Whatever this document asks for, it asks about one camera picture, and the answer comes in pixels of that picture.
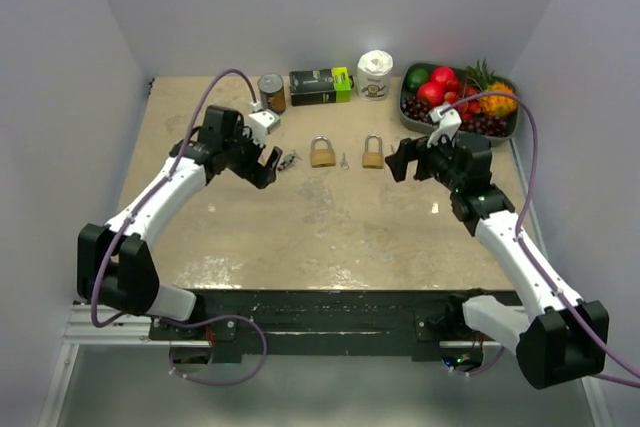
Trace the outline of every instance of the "black and green box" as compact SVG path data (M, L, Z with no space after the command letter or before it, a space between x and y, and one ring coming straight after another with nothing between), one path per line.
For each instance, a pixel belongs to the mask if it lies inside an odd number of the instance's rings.
M352 86L346 67L289 72L291 105L348 102Z

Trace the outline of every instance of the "beige tabletop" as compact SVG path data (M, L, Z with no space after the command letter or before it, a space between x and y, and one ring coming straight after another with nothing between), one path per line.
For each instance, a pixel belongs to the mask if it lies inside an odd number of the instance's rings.
M184 136L209 81L155 80L121 208L154 178ZM185 288L511 288L496 261L451 213L447 189L411 175L395 183L386 167L362 168L368 134L382 136L386 155L399 140L419 136L398 120L398 88L395 79L390 97L378 102L360 100L354 91L348 103L289 105L265 158L277 145L302 160L265 190L229 171L214 178L153 246L160 279ZM209 104L250 112L248 90L237 77L218 84ZM311 168L310 143L318 135L331 139L338 161L345 153L349 170ZM508 144L494 149L492 171L519 209L522 191Z

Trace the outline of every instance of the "padlock shackle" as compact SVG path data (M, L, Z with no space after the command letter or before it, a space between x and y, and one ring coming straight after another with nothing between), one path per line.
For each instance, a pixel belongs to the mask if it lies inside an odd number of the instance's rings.
M367 138L364 139L364 151L369 152L369 140L376 139L378 141L378 152L382 153L382 137L378 134L369 134Z
M328 149L333 149L333 147L331 147L331 141L327 137L325 137L324 135L320 135L320 136L316 137L315 139L313 139L311 141L311 150L312 151L316 150L316 142L319 142L321 140L326 142Z

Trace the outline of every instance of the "small metal keychain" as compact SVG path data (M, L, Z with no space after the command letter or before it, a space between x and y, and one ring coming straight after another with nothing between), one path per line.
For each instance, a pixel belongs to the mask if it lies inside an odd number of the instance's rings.
M340 161L340 168L342 170L349 170L349 162L347 162L347 155L342 153L342 160Z
M295 150L291 151L290 154L285 155L284 159L282 159L282 162L280 162L280 165L278 166L278 172L282 172L283 170L291 167L296 159L302 160Z

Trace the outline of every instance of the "label on white container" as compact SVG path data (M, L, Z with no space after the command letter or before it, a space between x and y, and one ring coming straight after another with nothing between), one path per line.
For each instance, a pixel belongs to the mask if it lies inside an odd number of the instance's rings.
M382 100L389 95L393 57L382 50L367 52L358 62L358 95L366 100Z

